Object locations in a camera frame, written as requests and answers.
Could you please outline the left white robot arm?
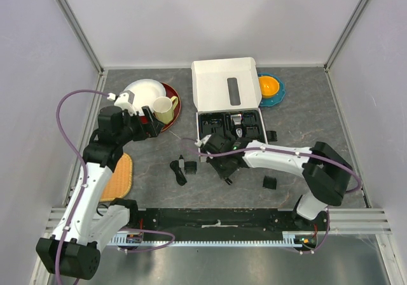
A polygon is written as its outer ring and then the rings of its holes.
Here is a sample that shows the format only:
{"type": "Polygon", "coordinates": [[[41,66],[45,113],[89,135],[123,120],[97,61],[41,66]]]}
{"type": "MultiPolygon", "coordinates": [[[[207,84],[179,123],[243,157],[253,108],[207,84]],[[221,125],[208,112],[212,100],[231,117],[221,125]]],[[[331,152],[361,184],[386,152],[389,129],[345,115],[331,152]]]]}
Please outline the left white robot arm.
{"type": "Polygon", "coordinates": [[[117,106],[99,111],[97,128],[80,155],[82,169],[65,213],[51,237],[40,238],[36,252],[47,271],[56,277],[90,280],[109,241],[124,228],[139,224],[137,202],[115,198],[107,212],[93,222],[102,193],[123,156],[124,145],[157,137],[164,127],[143,107],[144,116],[117,106]]]}

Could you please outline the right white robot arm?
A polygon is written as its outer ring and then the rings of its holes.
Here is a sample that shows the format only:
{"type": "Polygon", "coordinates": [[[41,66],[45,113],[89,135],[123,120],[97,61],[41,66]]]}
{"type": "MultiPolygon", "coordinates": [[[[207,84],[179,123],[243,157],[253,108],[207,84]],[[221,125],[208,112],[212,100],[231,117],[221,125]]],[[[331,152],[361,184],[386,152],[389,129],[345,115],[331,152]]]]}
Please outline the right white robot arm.
{"type": "Polygon", "coordinates": [[[300,197],[291,214],[291,222],[299,230],[311,226],[326,207],[340,206],[350,182],[348,171],[352,167],[324,142],[289,148],[249,138],[232,141],[211,134],[198,141],[197,146],[223,179],[240,168],[277,170],[304,179],[309,191],[300,197]]]}

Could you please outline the black silver hair clipper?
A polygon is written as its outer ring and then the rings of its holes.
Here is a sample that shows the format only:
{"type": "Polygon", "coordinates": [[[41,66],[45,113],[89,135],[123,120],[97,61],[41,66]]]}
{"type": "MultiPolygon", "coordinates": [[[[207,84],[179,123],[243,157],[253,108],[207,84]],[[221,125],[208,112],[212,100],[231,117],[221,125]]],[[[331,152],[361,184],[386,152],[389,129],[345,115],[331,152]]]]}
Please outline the black silver hair clipper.
{"type": "Polygon", "coordinates": [[[232,114],[230,116],[231,122],[233,123],[233,129],[237,138],[243,137],[243,126],[242,126],[242,114],[232,114]]]}

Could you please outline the black comb guard attachment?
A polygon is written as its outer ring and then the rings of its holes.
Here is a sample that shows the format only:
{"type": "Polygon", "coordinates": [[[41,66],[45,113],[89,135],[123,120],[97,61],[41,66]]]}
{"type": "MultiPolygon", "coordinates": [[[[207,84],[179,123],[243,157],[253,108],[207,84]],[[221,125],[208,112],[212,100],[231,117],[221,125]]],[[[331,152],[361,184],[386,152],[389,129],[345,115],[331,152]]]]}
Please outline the black comb guard attachment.
{"type": "Polygon", "coordinates": [[[274,130],[267,130],[266,138],[268,142],[277,142],[278,141],[277,132],[274,130]]]}

